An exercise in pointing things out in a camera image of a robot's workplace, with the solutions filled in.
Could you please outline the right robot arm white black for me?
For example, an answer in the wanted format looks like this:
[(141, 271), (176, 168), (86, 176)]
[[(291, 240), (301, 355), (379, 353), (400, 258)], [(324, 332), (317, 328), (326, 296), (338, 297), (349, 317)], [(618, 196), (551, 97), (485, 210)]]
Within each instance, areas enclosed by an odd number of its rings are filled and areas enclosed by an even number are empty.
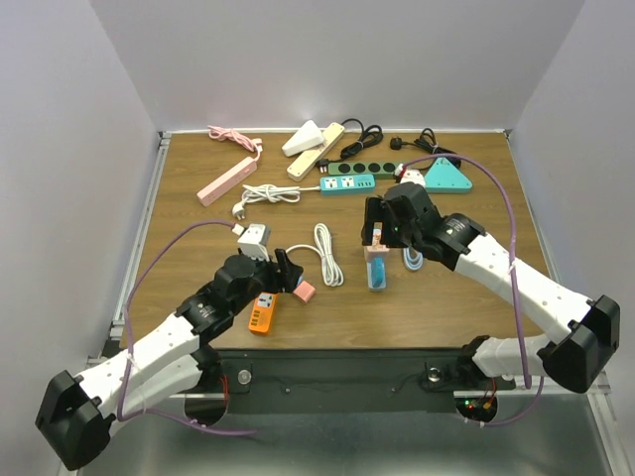
[(490, 377), (549, 377), (568, 391), (586, 392), (619, 347), (620, 306), (571, 291), (504, 248), (461, 213), (441, 215), (424, 187), (403, 181), (365, 202), (362, 243), (382, 226), (381, 244), (411, 247), (429, 261), (485, 286), (540, 329), (538, 336), (475, 338), (456, 375), (468, 387)]

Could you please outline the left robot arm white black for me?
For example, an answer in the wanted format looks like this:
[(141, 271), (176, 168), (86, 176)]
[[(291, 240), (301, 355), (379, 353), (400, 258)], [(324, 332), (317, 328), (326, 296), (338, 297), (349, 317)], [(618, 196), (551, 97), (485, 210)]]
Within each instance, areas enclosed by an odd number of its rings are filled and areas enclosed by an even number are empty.
[(52, 377), (36, 428), (67, 470), (86, 466), (106, 448), (118, 424), (179, 391), (213, 389), (221, 368), (210, 342), (261, 293), (290, 294), (303, 274), (283, 249), (269, 261), (230, 256), (211, 282), (130, 350), (76, 375), (63, 370)]

